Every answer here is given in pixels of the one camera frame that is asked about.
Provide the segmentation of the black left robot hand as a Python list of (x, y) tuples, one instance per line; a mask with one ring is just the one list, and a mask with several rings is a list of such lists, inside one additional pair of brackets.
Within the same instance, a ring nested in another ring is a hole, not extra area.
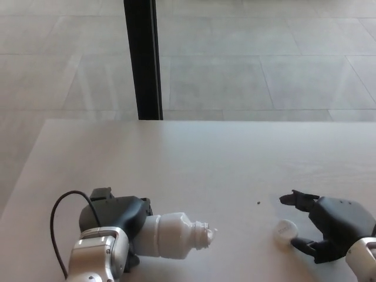
[(119, 227), (127, 235), (130, 250), (127, 254), (125, 273), (139, 265), (140, 260), (133, 247), (133, 239), (141, 231), (147, 217), (153, 215), (150, 199), (136, 196), (115, 197), (110, 187), (94, 189), (90, 200), (102, 227)]

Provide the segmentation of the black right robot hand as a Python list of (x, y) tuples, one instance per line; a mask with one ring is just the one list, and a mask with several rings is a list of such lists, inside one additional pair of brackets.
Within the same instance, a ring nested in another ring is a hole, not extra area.
[(280, 202), (307, 212), (308, 218), (322, 233), (321, 241), (301, 237), (291, 240), (294, 248), (313, 257), (316, 264), (341, 259), (358, 240), (375, 236), (375, 218), (358, 202), (297, 190), (281, 196)]

